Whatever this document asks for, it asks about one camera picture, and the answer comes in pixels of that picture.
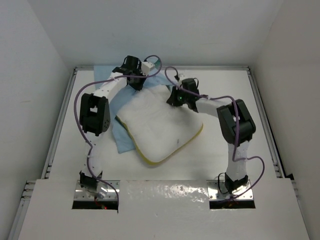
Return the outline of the light blue pillowcase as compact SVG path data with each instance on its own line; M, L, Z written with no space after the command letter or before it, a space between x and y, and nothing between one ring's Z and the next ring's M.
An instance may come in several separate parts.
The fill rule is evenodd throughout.
M107 80L114 68L114 65L95 65L93 67L94 80L96 82ZM153 77L147 78L143 84L143 89L149 89L159 85L170 85L169 81L162 73L158 73ZM118 120L116 120L116 115L118 111L124 105L129 103L137 94L138 92L132 87L126 86L117 93L109 104L112 134L116 143L117 151L120 154L134 150L136 147L134 146L133 140L129 136L127 130L118 122Z

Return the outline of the white pillow with yellow edge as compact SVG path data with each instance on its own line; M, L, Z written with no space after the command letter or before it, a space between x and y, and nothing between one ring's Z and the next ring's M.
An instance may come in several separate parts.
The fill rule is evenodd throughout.
M118 153L136 150L150 165L165 161L197 137L203 121L192 110L166 103L165 85L145 88L116 111L112 133Z

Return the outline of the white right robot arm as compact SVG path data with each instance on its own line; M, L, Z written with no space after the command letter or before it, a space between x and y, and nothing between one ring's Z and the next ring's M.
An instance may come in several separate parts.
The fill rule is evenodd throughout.
M200 95L196 78L187 78L182 74L176 75L171 95L166 101L173 107L187 105L187 107L201 114L216 117L220 130L228 145L228 165L224 174L224 185L227 193L232 194L248 181L247 151L256 125L249 110L241 99L233 99L230 104L221 102L221 97L210 98Z

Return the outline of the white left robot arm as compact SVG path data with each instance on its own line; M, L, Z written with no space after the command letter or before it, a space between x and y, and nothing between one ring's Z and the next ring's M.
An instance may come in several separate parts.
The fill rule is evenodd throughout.
M111 184L102 180L103 170L98 160L93 157L94 146L111 124L110 102L123 88L129 86L140 91L155 65L146 59L128 55L121 66L115 67L106 80L95 81L80 89L101 84L92 93L77 93L74 100L74 116L85 142L89 146L86 163L80 171L80 186L93 194L99 195L99 186L106 188Z

